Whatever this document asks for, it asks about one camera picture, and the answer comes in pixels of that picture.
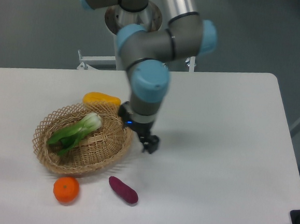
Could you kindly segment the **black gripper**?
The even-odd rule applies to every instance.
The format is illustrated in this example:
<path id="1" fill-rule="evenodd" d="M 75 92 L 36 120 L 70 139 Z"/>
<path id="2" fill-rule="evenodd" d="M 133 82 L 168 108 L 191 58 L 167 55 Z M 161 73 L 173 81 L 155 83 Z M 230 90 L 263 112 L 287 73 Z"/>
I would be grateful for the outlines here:
<path id="1" fill-rule="evenodd" d="M 124 102 L 118 109 L 118 116 L 124 123 L 124 127 L 129 127 L 136 132 L 142 144 L 142 152 L 154 153 L 159 148 L 160 138 L 151 134 L 151 128 L 156 119 L 156 114 L 141 115 L 134 111 L 130 102 Z"/>

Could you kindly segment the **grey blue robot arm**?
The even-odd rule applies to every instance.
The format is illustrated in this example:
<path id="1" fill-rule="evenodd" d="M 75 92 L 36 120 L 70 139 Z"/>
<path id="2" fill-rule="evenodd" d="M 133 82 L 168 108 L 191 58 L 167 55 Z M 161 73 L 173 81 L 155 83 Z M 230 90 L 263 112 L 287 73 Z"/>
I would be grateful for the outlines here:
<path id="1" fill-rule="evenodd" d="M 149 0 L 80 0 L 90 10 L 116 6 L 116 57 L 131 87 L 129 101 L 119 107 L 124 126 L 136 132 L 148 153 L 159 147 L 159 137 L 151 134 L 170 80 L 167 62 L 213 51 L 217 31 L 203 20 L 194 0 L 163 0 L 168 11 L 168 27 L 149 30 L 152 11 Z"/>

